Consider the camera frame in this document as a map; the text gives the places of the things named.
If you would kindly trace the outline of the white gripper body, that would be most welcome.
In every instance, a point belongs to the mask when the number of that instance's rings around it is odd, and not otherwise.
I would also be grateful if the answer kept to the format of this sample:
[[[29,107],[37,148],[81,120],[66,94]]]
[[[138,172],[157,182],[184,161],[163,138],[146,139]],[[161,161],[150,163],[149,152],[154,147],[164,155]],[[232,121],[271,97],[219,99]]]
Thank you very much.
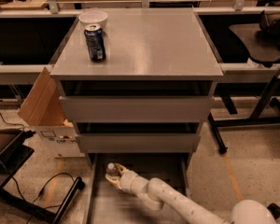
[[[119,182],[122,191],[129,194],[143,194],[147,192],[147,180],[134,171],[125,172]]]

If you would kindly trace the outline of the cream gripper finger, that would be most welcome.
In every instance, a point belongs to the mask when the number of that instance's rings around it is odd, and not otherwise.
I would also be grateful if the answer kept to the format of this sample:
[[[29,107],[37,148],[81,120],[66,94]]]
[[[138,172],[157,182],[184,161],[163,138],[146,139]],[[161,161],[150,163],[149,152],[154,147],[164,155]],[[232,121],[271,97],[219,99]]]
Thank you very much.
[[[120,177],[119,176],[110,176],[106,175],[105,179],[112,184],[116,189],[121,189]]]
[[[123,166],[122,164],[116,163],[115,166],[116,166],[116,170],[117,170],[118,175],[124,175],[127,172],[129,172],[129,169],[126,168],[125,166]]]

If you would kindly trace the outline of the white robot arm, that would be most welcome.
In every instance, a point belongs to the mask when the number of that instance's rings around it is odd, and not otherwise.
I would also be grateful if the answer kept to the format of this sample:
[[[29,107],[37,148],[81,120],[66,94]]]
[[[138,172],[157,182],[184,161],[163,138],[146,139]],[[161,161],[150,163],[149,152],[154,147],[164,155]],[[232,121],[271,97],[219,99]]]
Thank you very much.
[[[165,204],[173,208],[188,224],[277,224],[267,207],[253,200],[244,200],[231,210],[231,221],[211,213],[159,178],[150,180],[119,163],[109,163],[105,179],[123,192],[137,197],[154,211]]]

